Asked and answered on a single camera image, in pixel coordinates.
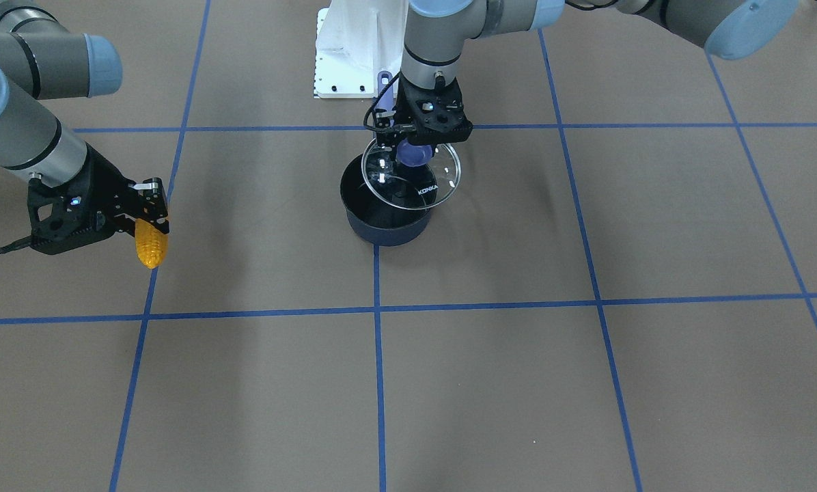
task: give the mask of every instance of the black cable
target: black cable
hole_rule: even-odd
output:
[[[370,125],[369,124],[369,115],[371,115],[372,112],[375,110],[375,106],[378,106],[378,103],[381,102],[381,98],[384,97],[384,94],[386,94],[387,91],[390,90],[390,87],[393,87],[393,84],[397,81],[397,79],[400,78],[400,75],[402,75],[402,72],[397,72],[397,74],[394,75],[392,79],[390,79],[390,82],[387,82],[387,85],[384,86],[383,90],[381,90],[381,93],[378,94],[378,97],[376,97],[375,100],[373,100],[372,106],[369,106],[368,111],[365,112],[365,116],[363,118],[363,126],[367,130],[374,131],[375,133],[387,133],[387,132],[389,132],[386,128],[375,128],[374,126]]]
[[[578,3],[572,3],[570,0],[567,0],[567,5],[574,9],[584,10],[584,12],[590,12],[590,10],[597,10],[597,9],[606,9],[608,7],[613,6],[614,4],[618,3],[619,0],[612,0],[605,5],[579,5]]]
[[[0,255],[5,253],[10,253],[12,251],[18,251],[24,248],[28,248],[31,246],[31,236],[24,237],[23,239],[18,239],[7,246],[2,246],[0,248]]]

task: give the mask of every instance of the black pot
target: black pot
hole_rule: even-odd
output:
[[[420,236],[430,223],[431,210],[403,210],[379,200],[363,180],[362,160],[361,155],[351,161],[340,186],[353,231],[378,246],[400,246]]]

